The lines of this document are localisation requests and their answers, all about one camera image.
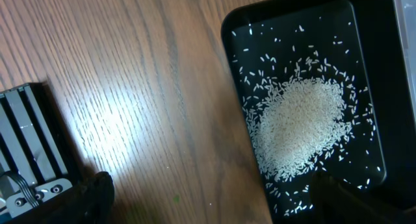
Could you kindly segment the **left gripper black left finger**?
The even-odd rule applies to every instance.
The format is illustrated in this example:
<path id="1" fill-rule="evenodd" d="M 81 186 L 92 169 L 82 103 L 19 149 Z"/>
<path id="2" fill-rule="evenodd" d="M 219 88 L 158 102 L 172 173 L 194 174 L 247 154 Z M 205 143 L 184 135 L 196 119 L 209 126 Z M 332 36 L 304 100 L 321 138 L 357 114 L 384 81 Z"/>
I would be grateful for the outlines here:
<path id="1" fill-rule="evenodd" d="M 57 197 L 9 221 L 10 224 L 104 224 L 114 203 L 114 185 L 101 171 Z"/>

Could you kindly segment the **pile of rice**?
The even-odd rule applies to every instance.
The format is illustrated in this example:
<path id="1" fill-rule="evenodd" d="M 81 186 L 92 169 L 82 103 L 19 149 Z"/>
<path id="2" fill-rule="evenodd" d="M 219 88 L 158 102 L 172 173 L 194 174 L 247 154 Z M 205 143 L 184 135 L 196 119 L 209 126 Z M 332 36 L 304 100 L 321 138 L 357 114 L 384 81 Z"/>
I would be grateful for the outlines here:
<path id="1" fill-rule="evenodd" d="M 283 16 L 225 34 L 242 113 L 272 214 L 313 209 L 328 172 L 360 190 L 386 176 L 354 17 Z"/>

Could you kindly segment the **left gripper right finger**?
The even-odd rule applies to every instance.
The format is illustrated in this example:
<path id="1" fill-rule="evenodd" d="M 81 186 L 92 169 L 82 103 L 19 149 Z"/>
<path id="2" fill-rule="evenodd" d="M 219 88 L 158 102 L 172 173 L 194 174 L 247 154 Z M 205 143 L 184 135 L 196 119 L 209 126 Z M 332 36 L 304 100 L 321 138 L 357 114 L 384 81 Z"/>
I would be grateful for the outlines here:
<path id="1" fill-rule="evenodd" d="M 415 223 L 414 212 L 399 210 L 326 172 L 313 174 L 309 195 L 315 223 Z"/>

